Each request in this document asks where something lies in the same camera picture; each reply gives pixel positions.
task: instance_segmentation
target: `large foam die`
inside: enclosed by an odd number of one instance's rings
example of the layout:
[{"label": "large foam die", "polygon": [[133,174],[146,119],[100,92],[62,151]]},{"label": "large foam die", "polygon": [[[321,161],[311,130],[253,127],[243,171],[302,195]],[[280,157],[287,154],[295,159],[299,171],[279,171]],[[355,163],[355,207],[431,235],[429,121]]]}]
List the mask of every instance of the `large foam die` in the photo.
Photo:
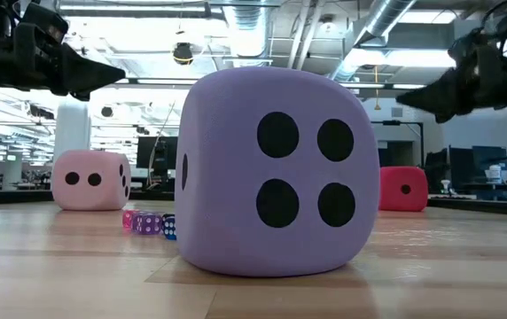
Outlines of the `large foam die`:
[{"label": "large foam die", "polygon": [[427,206],[429,189],[423,169],[382,167],[379,209],[420,212]]},{"label": "large foam die", "polygon": [[378,149],[349,90],[272,67],[210,74],[185,100],[176,235],[190,263],[237,276],[337,268],[378,211]]},{"label": "large foam die", "polygon": [[131,171],[123,154],[72,150],[54,165],[51,185],[55,202],[66,210],[117,210],[129,199]]}]

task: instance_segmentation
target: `wall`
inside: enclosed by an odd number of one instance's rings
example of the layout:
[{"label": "wall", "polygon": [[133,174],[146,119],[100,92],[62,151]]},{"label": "wall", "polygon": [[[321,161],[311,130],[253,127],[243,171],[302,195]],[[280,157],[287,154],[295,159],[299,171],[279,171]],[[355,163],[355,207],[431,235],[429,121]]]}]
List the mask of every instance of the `wall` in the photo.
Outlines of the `wall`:
[{"label": "wall", "polygon": [[455,147],[502,146],[507,149],[507,108],[481,110],[442,125],[444,145]]},{"label": "wall", "polygon": [[[22,165],[23,170],[44,170],[44,171],[51,171],[51,166],[31,166],[29,163],[23,163]],[[3,174],[5,170],[5,162],[0,162],[0,174]]]},{"label": "wall", "polygon": [[[392,117],[392,108],[398,107],[403,109],[401,118]],[[395,102],[394,98],[370,98],[363,102],[363,108],[368,114],[370,121],[422,121],[423,113],[416,111],[410,107],[400,105]],[[383,126],[381,124],[373,124],[374,134],[378,141],[383,142],[412,142],[412,158],[413,163],[418,165],[421,163],[421,144],[419,138],[419,127],[417,125],[401,126]]]}]

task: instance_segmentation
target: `ceiling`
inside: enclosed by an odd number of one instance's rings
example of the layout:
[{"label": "ceiling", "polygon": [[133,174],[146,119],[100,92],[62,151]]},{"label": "ceiling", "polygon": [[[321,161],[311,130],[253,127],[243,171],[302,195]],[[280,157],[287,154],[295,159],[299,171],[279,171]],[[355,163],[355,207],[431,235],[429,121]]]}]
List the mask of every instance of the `ceiling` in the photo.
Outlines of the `ceiling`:
[{"label": "ceiling", "polygon": [[[73,1],[82,4],[82,0]],[[157,4],[161,1],[149,0],[147,3]],[[402,16],[399,23],[448,24],[457,15],[475,18],[480,3],[484,4],[480,1],[419,0],[411,11]],[[306,58],[302,69],[322,75],[334,72],[343,60],[343,42],[350,22],[363,19],[370,4],[371,1],[364,0],[360,4],[357,1],[328,1],[321,15],[327,18],[327,22],[319,22],[317,25],[308,51],[310,58]],[[278,7],[268,9],[266,27],[269,47],[265,50],[264,60],[272,66],[287,67],[300,9],[300,0],[283,1]],[[237,46],[236,41],[240,40],[225,21],[136,19],[102,15],[104,14],[91,17],[65,16],[70,23],[65,41],[85,58],[124,69],[128,77],[198,79],[237,64],[232,63],[235,58],[232,51]],[[194,60],[189,66],[180,66],[172,58],[172,50],[176,43],[181,42],[192,44]],[[248,44],[248,41],[239,43],[242,49]],[[353,80],[425,84],[436,79],[444,70],[446,67],[414,67],[406,63],[396,66],[379,65],[372,69],[360,67]],[[140,133],[131,125],[137,124],[147,129],[150,135],[157,135],[165,124],[161,134],[176,136],[187,91],[110,87],[94,92],[89,103],[93,124],[92,148],[123,152],[133,161],[137,151],[135,142]],[[55,121],[35,117],[31,108],[41,108],[57,116],[57,108],[63,99],[64,97],[55,97],[48,91],[0,89],[0,155],[8,149],[25,150],[27,161],[51,160]],[[103,107],[111,107],[113,116],[104,117]],[[417,120],[414,118],[417,117],[416,113],[404,109],[404,114],[415,114],[406,115],[408,118],[404,120]],[[369,114],[372,119],[378,118],[373,113],[373,108],[370,108]],[[379,117],[383,120],[385,114],[388,113],[382,113]]]}]

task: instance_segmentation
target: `exposed ductwork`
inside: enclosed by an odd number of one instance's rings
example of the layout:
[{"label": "exposed ductwork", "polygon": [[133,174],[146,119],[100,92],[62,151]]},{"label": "exposed ductwork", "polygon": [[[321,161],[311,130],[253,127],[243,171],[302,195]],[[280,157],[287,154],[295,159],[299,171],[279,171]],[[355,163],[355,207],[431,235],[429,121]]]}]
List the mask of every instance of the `exposed ductwork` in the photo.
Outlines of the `exposed ductwork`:
[{"label": "exposed ductwork", "polygon": [[250,5],[214,7],[208,3],[184,6],[117,6],[94,1],[62,1],[58,8],[67,17],[123,17],[155,19],[217,19],[228,23],[230,28],[230,50],[233,56],[244,60],[235,61],[234,66],[262,66],[267,63],[247,61],[248,58],[265,58],[268,41],[270,8]]},{"label": "exposed ductwork", "polygon": [[397,22],[417,0],[375,0],[366,18],[365,33],[356,42],[365,43],[373,38],[387,38]]},{"label": "exposed ductwork", "polygon": [[265,58],[268,41],[269,9],[256,6],[224,7],[230,26],[230,49],[233,56],[244,58],[234,66],[264,66],[266,62],[247,61]]},{"label": "exposed ductwork", "polygon": [[308,49],[310,48],[310,44],[313,41],[313,37],[315,36],[316,26],[318,25],[318,21],[321,19],[321,14],[323,13],[324,4],[326,4],[326,0],[316,1],[315,11],[313,12],[313,19],[310,22],[307,36],[305,37],[305,41],[303,41],[302,48],[300,49],[299,62],[297,62],[296,67],[297,70],[303,69],[305,58],[307,58]]},{"label": "exposed ductwork", "polygon": [[387,35],[395,27],[397,22],[402,18],[417,0],[375,0],[370,7],[370,13],[365,17],[365,24],[362,28],[357,27],[358,22],[352,23],[349,33],[349,45],[344,61],[339,64],[331,78],[336,82],[347,82],[354,76],[358,65],[350,63],[350,50],[363,43],[371,40],[379,40],[381,46],[387,43]]},{"label": "exposed ductwork", "polygon": [[212,10],[208,3],[185,6],[114,5],[105,3],[62,4],[58,13],[65,17],[155,18],[155,19],[218,19],[225,20],[222,9]]},{"label": "exposed ductwork", "polygon": [[300,39],[302,38],[303,32],[305,30],[305,23],[307,23],[310,1],[311,0],[301,1],[299,24],[297,26],[297,32],[295,32],[295,37],[292,40],[291,53],[289,54],[289,60],[287,61],[287,68],[293,68],[293,64],[295,63],[295,57],[297,56],[297,50],[299,49]]}]

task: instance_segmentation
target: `desk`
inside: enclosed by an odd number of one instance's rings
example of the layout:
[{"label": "desk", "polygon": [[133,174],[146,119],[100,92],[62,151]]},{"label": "desk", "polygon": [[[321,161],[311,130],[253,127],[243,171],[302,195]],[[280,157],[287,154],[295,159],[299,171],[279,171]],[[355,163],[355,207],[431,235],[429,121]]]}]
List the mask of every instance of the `desk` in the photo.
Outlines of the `desk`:
[{"label": "desk", "polygon": [[461,188],[465,191],[507,191],[507,183],[464,183]]},{"label": "desk", "polygon": [[[174,212],[173,202],[126,209]],[[0,318],[507,318],[507,215],[379,212],[346,266],[280,279],[219,276],[120,212],[0,205]]]},{"label": "desk", "polygon": [[131,182],[141,183],[141,189],[147,188],[147,177],[131,176]]},{"label": "desk", "polygon": [[491,196],[493,200],[498,200],[498,197],[503,193],[507,192],[507,183],[464,183],[461,186],[464,191],[484,191],[488,192],[486,196],[484,194],[477,194],[479,197]]},{"label": "desk", "polygon": [[12,183],[12,186],[15,186],[19,191],[36,191],[36,190],[50,190],[50,183]]}]

